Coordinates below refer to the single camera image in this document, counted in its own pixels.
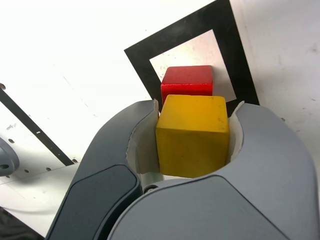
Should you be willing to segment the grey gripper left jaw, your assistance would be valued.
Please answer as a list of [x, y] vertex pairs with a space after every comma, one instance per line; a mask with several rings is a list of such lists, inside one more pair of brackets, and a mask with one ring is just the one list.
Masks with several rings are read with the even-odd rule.
[[46, 238], [105, 240], [144, 188], [163, 179], [156, 144], [159, 104], [136, 102], [94, 136]]

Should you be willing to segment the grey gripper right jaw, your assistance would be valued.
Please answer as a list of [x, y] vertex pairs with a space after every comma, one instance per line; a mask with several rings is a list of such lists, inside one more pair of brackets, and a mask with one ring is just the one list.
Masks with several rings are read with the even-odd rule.
[[208, 175], [159, 182], [118, 218], [110, 240], [315, 240], [317, 173], [294, 131], [268, 108], [234, 115], [242, 146]]

